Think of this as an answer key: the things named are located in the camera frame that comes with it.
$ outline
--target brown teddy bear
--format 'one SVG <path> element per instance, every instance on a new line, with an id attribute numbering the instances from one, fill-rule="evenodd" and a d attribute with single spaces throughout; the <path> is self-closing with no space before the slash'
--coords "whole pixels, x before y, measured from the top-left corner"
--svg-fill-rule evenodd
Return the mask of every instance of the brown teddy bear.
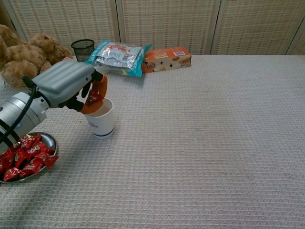
<path id="1" fill-rule="evenodd" d="M 0 25 L 0 71 L 12 88 L 24 88 L 23 76 L 34 78 L 72 53 L 61 43 L 39 33 L 27 44 L 7 26 Z"/>

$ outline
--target blue snack package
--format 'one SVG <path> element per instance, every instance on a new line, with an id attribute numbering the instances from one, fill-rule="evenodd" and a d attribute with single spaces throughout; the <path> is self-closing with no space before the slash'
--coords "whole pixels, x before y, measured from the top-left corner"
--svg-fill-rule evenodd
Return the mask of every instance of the blue snack package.
<path id="1" fill-rule="evenodd" d="M 141 64 L 152 45 L 139 47 L 119 42 L 102 41 L 91 53 L 86 63 L 102 73 L 109 72 L 142 77 Z"/>

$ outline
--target metal plate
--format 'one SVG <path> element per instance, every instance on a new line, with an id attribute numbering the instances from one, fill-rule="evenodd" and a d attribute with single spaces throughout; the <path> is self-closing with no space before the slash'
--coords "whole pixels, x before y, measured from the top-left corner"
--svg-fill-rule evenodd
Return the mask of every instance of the metal plate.
<path id="1" fill-rule="evenodd" d="M 41 136 L 41 141 L 50 149 L 52 149 L 54 151 L 54 153 L 52 155 L 56 155 L 58 153 L 58 144 L 57 144 L 57 141 L 56 139 L 48 134 L 48 133 L 44 133 L 44 132 L 33 132 L 33 133 L 29 133 L 29 135 L 32 135 L 32 136 Z M 39 173 L 44 170 L 46 168 L 46 166 L 42 167 L 40 170 L 39 170 Z M 16 183 L 16 182 L 22 182 L 24 180 L 27 180 L 31 177 L 33 177 L 35 174 L 32 174 L 28 177 L 25 177 L 25 178 L 22 178 L 22 179 L 19 179 L 19 180 L 14 180 L 14 181 L 3 181 L 3 180 L 0 180 L 0 183 Z"/>

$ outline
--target black cable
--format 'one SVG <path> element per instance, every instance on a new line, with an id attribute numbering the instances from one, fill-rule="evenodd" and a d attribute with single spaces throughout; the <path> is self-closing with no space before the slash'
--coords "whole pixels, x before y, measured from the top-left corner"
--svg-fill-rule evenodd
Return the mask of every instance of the black cable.
<path id="1" fill-rule="evenodd" d="M 21 111 L 20 115 L 18 116 L 18 118 L 16 119 L 16 121 L 13 123 L 13 125 L 11 125 L 11 127 L 5 132 L 4 135 L 1 136 L 0 138 L 0 144 L 4 141 L 5 138 L 7 138 L 12 131 L 15 129 L 15 127 L 19 124 L 19 122 L 22 120 L 22 118 L 24 117 L 24 115 L 26 114 L 26 112 L 28 111 L 30 105 L 33 102 L 33 99 L 35 97 L 35 93 L 36 93 L 36 85 L 32 84 L 31 85 L 31 95 L 29 100 L 27 101 L 27 103 L 25 104 L 25 107 L 23 108 L 23 110 Z"/>

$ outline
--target table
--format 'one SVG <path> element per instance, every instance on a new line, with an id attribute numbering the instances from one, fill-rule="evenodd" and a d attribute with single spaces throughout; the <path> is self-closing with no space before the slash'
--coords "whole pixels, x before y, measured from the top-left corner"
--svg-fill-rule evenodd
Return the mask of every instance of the table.
<path id="1" fill-rule="evenodd" d="M 3 102 L 16 91 L 0 82 Z M 305 228 L 305 57 L 193 56 L 109 75 L 111 138 L 48 111 L 43 175 L 0 187 L 0 228 Z"/>

